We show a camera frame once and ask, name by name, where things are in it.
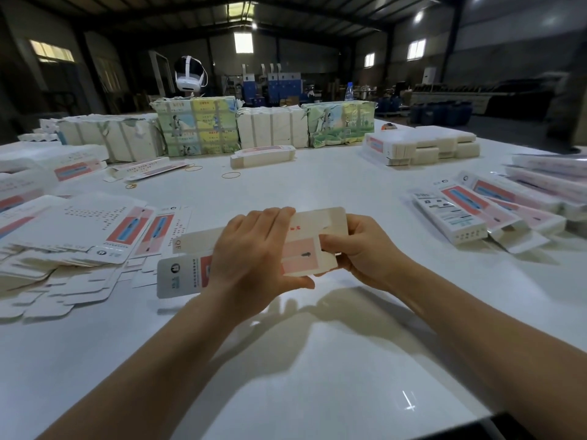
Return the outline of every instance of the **tabletop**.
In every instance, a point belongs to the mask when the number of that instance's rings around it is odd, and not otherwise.
[[[239,170],[235,179],[222,177],[233,171],[228,155],[210,156],[193,160],[200,170],[165,173],[135,189],[104,182],[98,172],[63,182],[57,193],[104,191],[157,207],[191,205],[195,230],[252,209],[345,207],[374,217],[407,255],[485,303],[587,351],[587,240],[563,233],[521,256],[487,242],[455,247],[406,198],[407,190],[461,169],[499,171],[511,154],[540,153],[479,141],[479,158],[432,166],[385,167],[360,147],[328,147]],[[40,434],[185,300],[159,301],[155,286],[124,281],[106,302],[65,318],[0,325],[3,439]],[[237,327],[207,374],[173,439],[407,440],[502,409],[422,320],[341,271],[317,278],[315,290],[282,295]]]

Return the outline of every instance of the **person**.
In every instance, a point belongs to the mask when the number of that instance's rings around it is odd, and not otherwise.
[[[270,208],[228,222],[209,286],[40,437],[142,440],[170,435],[170,412],[229,333],[284,292],[314,288],[280,273],[295,210]],[[587,354],[482,303],[408,258],[377,222],[348,214],[348,236],[321,235],[339,268],[408,305],[499,392],[540,439],[587,433]]]

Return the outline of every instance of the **ceiling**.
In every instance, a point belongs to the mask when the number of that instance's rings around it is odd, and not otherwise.
[[[316,43],[356,40],[455,0],[27,0],[83,30],[160,44],[251,28]]]

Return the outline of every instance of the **concrete floor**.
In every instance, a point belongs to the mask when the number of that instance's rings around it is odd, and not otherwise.
[[[526,122],[474,115],[466,126],[457,126],[456,128],[473,132],[484,139],[543,149],[559,154],[572,153],[568,143],[546,136],[547,127],[546,122]]]

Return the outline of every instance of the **plastic bottle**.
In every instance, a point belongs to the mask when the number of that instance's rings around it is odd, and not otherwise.
[[[345,100],[354,100],[355,96],[353,95],[353,82],[349,81],[346,85],[346,94]]]

